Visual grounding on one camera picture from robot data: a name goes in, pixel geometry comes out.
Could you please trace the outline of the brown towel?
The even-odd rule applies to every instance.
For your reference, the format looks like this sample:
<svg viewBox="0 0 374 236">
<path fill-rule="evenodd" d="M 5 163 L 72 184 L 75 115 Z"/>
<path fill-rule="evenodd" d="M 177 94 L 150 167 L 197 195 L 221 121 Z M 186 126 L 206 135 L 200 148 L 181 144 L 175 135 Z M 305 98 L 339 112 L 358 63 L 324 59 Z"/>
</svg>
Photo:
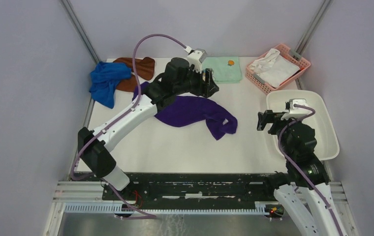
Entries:
<svg viewBox="0 0 374 236">
<path fill-rule="evenodd" d="M 134 72 L 132 58 L 118 58 L 113 63 L 124 63 L 128 68 Z M 138 77 L 149 81 L 154 77 L 155 74 L 155 60 L 150 57 L 144 57 L 143 59 L 135 60 L 135 67 L 137 70 Z M 137 81 L 135 75 L 132 74 L 129 79 L 124 79 L 119 82 L 116 86 L 116 90 L 125 92 L 134 92 L 137 87 Z"/>
</svg>

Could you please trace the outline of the white cloth in basket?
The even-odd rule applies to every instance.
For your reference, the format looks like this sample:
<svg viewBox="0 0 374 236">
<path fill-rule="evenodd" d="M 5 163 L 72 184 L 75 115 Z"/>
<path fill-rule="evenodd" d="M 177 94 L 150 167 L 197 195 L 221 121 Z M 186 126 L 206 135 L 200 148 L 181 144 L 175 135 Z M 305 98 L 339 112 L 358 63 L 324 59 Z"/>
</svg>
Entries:
<svg viewBox="0 0 374 236">
<path fill-rule="evenodd" d="M 299 66 L 285 59 L 280 51 L 274 48 L 252 62 L 248 68 L 273 88 L 278 88 L 300 70 Z"/>
</svg>

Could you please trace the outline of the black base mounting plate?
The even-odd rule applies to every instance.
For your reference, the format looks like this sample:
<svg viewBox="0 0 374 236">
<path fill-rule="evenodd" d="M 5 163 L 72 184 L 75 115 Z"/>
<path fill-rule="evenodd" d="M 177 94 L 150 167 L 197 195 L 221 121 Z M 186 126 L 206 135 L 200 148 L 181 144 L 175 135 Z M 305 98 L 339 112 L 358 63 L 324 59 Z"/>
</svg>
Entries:
<svg viewBox="0 0 374 236">
<path fill-rule="evenodd" d="M 99 181 L 102 199 L 133 201 L 141 210 L 248 210 L 275 201 L 274 190 L 292 183 L 288 174 L 127 173 L 129 184 L 114 193 L 104 179 L 77 173 L 78 182 Z"/>
</svg>

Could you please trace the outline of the white plastic tub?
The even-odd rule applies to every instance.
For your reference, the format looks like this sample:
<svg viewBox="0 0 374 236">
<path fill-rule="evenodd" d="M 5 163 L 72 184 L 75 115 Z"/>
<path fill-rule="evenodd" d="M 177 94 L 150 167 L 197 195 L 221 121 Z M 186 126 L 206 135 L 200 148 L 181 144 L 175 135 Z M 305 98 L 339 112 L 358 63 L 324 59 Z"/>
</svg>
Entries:
<svg viewBox="0 0 374 236">
<path fill-rule="evenodd" d="M 337 157 L 340 152 L 340 146 L 322 97 L 308 90 L 278 90 L 267 95 L 267 108 L 274 112 L 282 112 L 285 110 L 285 103 L 290 99 L 305 99 L 307 106 L 315 110 L 315 114 L 310 118 L 304 119 L 303 123 L 315 130 L 317 145 L 314 153 L 318 159 L 326 161 Z"/>
</svg>

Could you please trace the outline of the aluminium frame rail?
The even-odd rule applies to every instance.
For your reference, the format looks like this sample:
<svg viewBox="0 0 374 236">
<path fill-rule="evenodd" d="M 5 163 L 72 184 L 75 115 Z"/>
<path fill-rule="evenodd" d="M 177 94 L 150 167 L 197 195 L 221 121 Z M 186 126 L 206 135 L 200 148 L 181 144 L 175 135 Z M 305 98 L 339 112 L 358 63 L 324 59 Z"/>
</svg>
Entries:
<svg viewBox="0 0 374 236">
<path fill-rule="evenodd" d="M 347 197 L 341 182 L 329 183 L 335 203 L 347 204 Z M 59 181 L 54 192 L 53 202 L 103 202 L 103 187 L 100 182 Z"/>
</svg>

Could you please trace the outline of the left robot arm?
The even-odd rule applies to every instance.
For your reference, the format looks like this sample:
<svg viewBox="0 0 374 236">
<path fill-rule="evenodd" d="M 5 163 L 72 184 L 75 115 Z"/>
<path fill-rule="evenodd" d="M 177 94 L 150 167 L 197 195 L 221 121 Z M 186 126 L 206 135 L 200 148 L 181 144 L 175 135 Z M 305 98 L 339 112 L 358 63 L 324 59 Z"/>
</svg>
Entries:
<svg viewBox="0 0 374 236">
<path fill-rule="evenodd" d="M 133 129 L 174 103 L 178 95 L 190 93 L 209 98 L 218 90 L 213 69 L 197 70 L 186 59 L 172 58 L 164 72 L 140 89 L 124 111 L 93 130 L 86 127 L 79 130 L 78 156 L 96 177 L 114 188 L 116 196 L 127 200 L 133 194 L 133 187 L 111 151 Z"/>
</svg>

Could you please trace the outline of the pink plastic basket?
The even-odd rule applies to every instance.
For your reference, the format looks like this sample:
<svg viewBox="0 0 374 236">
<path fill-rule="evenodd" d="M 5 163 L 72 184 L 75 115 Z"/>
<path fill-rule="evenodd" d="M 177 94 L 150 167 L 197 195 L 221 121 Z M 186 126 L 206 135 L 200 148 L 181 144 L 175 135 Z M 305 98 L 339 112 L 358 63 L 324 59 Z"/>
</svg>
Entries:
<svg viewBox="0 0 374 236">
<path fill-rule="evenodd" d="M 271 87 L 267 82 L 264 82 L 262 79 L 260 79 L 255 73 L 253 73 L 247 65 L 246 66 L 246 73 L 245 77 L 248 78 L 254 85 L 259 87 L 265 94 L 269 94 L 272 91 L 283 89 L 285 86 L 290 84 L 291 82 L 298 79 L 306 69 L 308 69 L 311 66 L 311 63 L 306 60 L 305 58 L 301 57 L 298 53 L 290 49 L 288 46 L 284 44 L 279 44 L 274 49 L 277 49 L 280 51 L 280 55 L 283 56 L 285 59 L 289 60 L 290 62 L 294 63 L 295 65 L 300 67 L 300 70 L 294 74 L 292 77 L 287 79 L 283 84 L 281 84 L 278 88 Z"/>
</svg>

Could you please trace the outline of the blue towel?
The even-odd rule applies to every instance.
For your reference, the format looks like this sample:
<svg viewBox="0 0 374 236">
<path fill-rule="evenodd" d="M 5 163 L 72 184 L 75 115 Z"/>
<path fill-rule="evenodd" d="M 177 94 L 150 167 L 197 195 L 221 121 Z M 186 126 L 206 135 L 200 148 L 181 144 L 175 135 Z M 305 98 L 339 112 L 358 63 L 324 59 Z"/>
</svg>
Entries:
<svg viewBox="0 0 374 236">
<path fill-rule="evenodd" d="M 117 85 L 131 76 L 131 69 L 124 63 L 99 62 L 90 73 L 92 99 L 107 108 L 114 108 Z"/>
</svg>

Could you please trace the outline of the mint green cartoon towel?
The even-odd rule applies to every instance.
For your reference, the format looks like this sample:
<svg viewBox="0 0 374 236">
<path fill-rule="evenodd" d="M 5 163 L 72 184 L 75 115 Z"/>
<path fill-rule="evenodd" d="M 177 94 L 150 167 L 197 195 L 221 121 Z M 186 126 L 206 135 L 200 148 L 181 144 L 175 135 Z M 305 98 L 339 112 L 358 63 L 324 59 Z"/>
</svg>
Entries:
<svg viewBox="0 0 374 236">
<path fill-rule="evenodd" d="M 216 84 L 235 84 L 243 78 L 239 57 L 207 57 L 202 66 L 213 70 Z"/>
</svg>

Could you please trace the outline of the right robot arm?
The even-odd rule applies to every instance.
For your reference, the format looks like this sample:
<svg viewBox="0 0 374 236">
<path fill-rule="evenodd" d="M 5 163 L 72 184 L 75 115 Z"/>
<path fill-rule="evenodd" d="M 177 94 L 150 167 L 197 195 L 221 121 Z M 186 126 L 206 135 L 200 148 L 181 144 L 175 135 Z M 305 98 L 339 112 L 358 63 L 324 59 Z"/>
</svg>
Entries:
<svg viewBox="0 0 374 236">
<path fill-rule="evenodd" d="M 303 123 L 315 110 L 301 108 L 309 113 L 287 120 L 281 119 L 284 112 L 258 113 L 257 130 L 271 124 L 268 133 L 277 137 L 287 168 L 287 174 L 276 173 L 264 179 L 263 196 L 269 201 L 277 200 L 303 236 L 345 236 L 347 232 L 332 198 L 330 179 L 314 153 L 315 130 Z"/>
</svg>

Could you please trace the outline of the purple towel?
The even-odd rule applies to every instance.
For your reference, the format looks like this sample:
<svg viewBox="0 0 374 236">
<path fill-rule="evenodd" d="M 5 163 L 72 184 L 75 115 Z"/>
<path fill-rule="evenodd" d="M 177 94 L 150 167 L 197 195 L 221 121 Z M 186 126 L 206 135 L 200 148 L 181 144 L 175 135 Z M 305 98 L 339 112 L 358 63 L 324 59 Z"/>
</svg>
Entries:
<svg viewBox="0 0 374 236">
<path fill-rule="evenodd" d="M 238 120 L 218 103 L 197 96 L 176 96 L 175 101 L 154 115 L 162 123 L 180 128 L 204 121 L 215 140 L 235 134 Z"/>
</svg>

